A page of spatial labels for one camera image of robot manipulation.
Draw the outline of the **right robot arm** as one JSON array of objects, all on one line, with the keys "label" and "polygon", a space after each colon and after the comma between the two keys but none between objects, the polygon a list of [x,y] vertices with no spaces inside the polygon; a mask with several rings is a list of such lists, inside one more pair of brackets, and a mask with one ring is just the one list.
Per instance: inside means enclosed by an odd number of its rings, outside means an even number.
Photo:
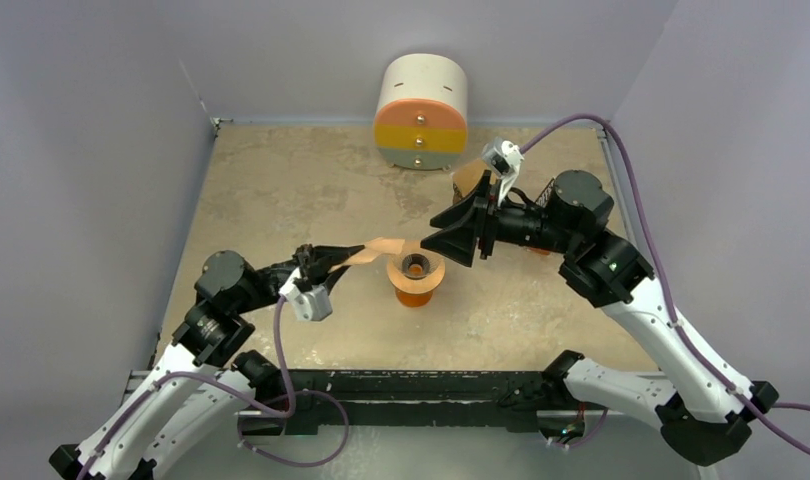
[{"label": "right robot arm", "polygon": [[488,176],[432,218],[422,248],[463,266],[498,242],[560,254],[560,276],[619,324],[662,372],[659,380],[606,368],[573,351],[544,371],[542,392],[557,407],[594,403],[656,429],[685,460],[710,466],[739,452],[751,422],[778,401],[766,381],[730,367],[680,314],[668,311],[660,278],[628,240],[609,230],[614,202],[597,177],[567,170],[543,204],[503,201]]}]

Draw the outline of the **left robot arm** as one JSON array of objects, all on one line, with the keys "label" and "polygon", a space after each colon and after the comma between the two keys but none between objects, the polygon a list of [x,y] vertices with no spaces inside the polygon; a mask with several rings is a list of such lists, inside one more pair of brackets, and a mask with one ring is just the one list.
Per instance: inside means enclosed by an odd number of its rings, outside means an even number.
[{"label": "left robot arm", "polygon": [[251,407],[283,426],[305,392],[297,390],[283,345],[278,361],[240,349],[254,333],[244,314],[290,305],[305,321],[332,312],[329,294],[364,246],[302,245],[292,258],[260,269],[235,251],[211,255],[194,285],[195,303],[171,344],[119,409],[78,444],[49,458],[63,479],[161,479],[196,443]]}]

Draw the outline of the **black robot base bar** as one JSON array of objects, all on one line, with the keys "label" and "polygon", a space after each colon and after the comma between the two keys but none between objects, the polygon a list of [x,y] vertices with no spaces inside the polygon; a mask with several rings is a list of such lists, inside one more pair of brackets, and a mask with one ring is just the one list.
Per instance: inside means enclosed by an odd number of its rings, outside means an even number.
[{"label": "black robot base bar", "polygon": [[315,435],[327,426],[494,427],[512,433],[578,437],[583,404],[561,392],[541,371],[432,371],[293,369],[297,407],[288,420],[267,426],[248,418],[253,436]]}]

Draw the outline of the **brown paper coffee filter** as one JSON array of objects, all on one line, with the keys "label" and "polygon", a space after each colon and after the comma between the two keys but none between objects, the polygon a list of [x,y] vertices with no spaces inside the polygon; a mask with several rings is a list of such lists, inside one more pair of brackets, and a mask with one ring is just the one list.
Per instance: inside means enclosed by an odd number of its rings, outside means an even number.
[{"label": "brown paper coffee filter", "polygon": [[418,248],[418,240],[404,238],[378,237],[362,244],[362,249],[350,254],[346,260],[335,263],[329,270],[333,273],[343,267],[364,265],[372,263],[376,258],[384,255],[396,256],[408,249]]},{"label": "brown paper coffee filter", "polygon": [[475,159],[456,167],[451,174],[452,203],[458,203],[478,184],[489,167],[481,159]]}]

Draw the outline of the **light wooden ring coaster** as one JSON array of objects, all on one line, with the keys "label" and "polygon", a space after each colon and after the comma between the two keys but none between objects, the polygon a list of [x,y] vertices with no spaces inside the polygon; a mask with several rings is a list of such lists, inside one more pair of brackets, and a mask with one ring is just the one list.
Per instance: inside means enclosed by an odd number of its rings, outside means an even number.
[{"label": "light wooden ring coaster", "polygon": [[442,258],[439,268],[433,274],[422,280],[409,280],[404,278],[401,274],[395,272],[391,261],[393,257],[387,261],[386,272],[388,279],[396,289],[409,293],[423,293],[429,290],[435,290],[445,277],[446,264],[445,260],[441,256],[439,256]]}]

